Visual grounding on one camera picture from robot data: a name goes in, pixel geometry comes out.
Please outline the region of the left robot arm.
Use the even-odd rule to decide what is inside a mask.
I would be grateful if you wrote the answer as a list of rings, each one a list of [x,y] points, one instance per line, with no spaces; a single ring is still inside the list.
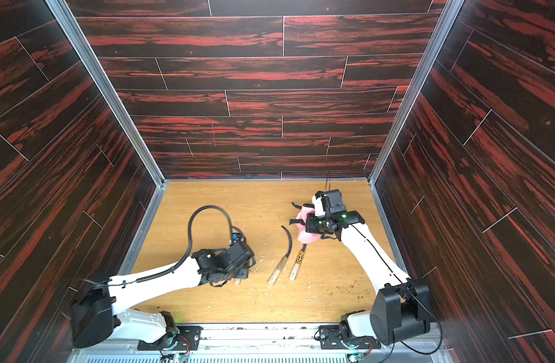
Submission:
[[[73,346],[89,348],[110,339],[156,343],[172,336],[176,326],[170,313],[137,312],[132,307],[177,290],[244,280],[255,263],[254,252],[242,238],[228,248],[199,250],[182,262],[114,275],[105,283],[90,282],[70,305]]]

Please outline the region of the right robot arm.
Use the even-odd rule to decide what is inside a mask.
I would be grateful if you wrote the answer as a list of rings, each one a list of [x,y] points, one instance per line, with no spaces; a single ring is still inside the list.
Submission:
[[[401,343],[430,332],[430,289],[403,271],[376,241],[361,214],[348,211],[339,190],[319,191],[310,204],[294,205],[290,220],[304,245],[333,238],[356,258],[377,293],[370,311],[341,317],[338,336],[349,348],[373,338],[380,345]]]

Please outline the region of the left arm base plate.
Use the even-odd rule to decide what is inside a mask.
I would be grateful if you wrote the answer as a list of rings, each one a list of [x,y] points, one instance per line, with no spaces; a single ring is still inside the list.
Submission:
[[[138,342],[138,351],[168,352],[196,351],[201,340],[203,328],[199,325],[176,325],[176,331],[166,333],[155,343]]]

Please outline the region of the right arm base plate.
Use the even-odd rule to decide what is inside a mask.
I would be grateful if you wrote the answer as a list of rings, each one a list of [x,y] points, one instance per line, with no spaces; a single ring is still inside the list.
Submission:
[[[373,337],[356,337],[339,325],[319,325],[314,339],[321,349],[380,349],[381,344]]]

